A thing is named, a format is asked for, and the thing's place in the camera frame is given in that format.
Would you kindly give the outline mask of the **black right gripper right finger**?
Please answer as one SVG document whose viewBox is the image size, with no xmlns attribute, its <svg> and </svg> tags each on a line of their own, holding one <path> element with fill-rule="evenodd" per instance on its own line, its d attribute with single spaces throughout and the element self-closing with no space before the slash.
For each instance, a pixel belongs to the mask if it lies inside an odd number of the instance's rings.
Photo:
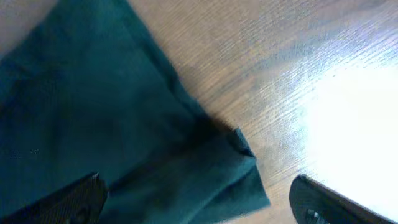
<svg viewBox="0 0 398 224">
<path fill-rule="evenodd" d="M 394 224 L 306 175 L 292 181 L 289 202 L 298 224 Z"/>
</svg>

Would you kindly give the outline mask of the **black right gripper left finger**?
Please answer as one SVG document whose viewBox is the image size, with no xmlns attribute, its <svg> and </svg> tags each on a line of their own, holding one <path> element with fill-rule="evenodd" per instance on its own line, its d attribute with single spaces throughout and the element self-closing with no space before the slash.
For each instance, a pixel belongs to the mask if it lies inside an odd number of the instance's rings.
<svg viewBox="0 0 398 224">
<path fill-rule="evenodd" d="M 88 174 L 66 187 L 1 218 L 3 224 L 94 224 L 109 190 L 98 173 Z"/>
</svg>

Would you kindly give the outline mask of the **dark green t-shirt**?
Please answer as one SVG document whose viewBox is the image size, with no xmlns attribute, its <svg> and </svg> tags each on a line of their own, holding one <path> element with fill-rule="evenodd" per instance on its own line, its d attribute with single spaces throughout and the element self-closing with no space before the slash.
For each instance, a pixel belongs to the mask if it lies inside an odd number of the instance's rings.
<svg viewBox="0 0 398 224">
<path fill-rule="evenodd" d="M 60 1 L 1 60 L 1 214 L 97 171 L 101 223 L 216 223 L 269 205 L 126 1 Z"/>
</svg>

